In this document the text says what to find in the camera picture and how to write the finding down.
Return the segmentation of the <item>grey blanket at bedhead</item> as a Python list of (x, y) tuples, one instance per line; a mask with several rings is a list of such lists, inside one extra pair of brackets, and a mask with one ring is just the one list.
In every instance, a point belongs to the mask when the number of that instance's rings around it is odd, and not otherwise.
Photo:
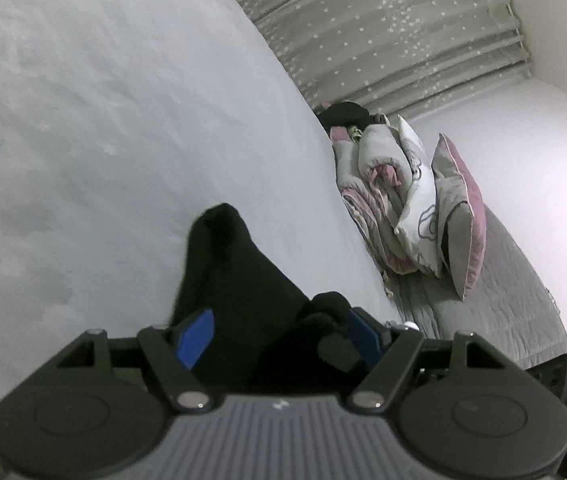
[(465, 299), (448, 275), (399, 275), (392, 278), (389, 310), (376, 318), (387, 325), (413, 322), (432, 339), (477, 333), (523, 368), (567, 353), (567, 330), (553, 296), (491, 210), (486, 220), (483, 268)]

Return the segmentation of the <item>grey dotted curtain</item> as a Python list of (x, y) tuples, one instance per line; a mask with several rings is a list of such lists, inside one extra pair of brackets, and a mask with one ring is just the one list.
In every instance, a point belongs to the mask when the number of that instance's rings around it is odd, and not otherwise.
[(236, 0), (312, 107), (413, 117), (527, 75), (511, 0)]

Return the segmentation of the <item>folded pink white quilt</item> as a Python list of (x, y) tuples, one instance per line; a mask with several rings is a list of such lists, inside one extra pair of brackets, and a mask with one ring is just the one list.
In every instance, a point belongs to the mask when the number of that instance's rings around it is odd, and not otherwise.
[(409, 122), (397, 116), (363, 130), (334, 126), (329, 138), (338, 190), (378, 268), (441, 276), (434, 174)]

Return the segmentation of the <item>pink grey pillow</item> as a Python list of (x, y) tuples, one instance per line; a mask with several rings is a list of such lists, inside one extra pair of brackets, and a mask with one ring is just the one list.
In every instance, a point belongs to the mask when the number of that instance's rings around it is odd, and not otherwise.
[(481, 188), (457, 146), (439, 135), (431, 164), (439, 207), (437, 243), (460, 300), (479, 280), (486, 252), (487, 220)]

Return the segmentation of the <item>grey bed sheet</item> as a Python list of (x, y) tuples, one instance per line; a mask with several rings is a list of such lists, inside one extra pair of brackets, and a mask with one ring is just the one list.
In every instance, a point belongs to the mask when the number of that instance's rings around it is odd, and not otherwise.
[(84, 330), (166, 323), (220, 203), (306, 295), (397, 318), (326, 133), (236, 0), (0, 0), (0, 399)]

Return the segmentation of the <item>black garment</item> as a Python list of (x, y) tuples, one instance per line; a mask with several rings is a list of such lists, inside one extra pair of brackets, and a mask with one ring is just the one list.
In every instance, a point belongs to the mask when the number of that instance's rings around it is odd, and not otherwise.
[(214, 312), (214, 338), (187, 370), (208, 390), (346, 396), (370, 372), (347, 337), (352, 308), (338, 292), (307, 297), (257, 248), (236, 208), (221, 204), (190, 230), (172, 325)]

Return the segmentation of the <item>black item behind quilt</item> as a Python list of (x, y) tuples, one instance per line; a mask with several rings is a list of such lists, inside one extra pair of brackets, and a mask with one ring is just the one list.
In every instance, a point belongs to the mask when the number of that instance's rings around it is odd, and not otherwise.
[(357, 103), (349, 101), (329, 105), (325, 110), (317, 114), (317, 118), (326, 130), (341, 126), (355, 126), (359, 129), (364, 129), (373, 122), (373, 118), (368, 110)]

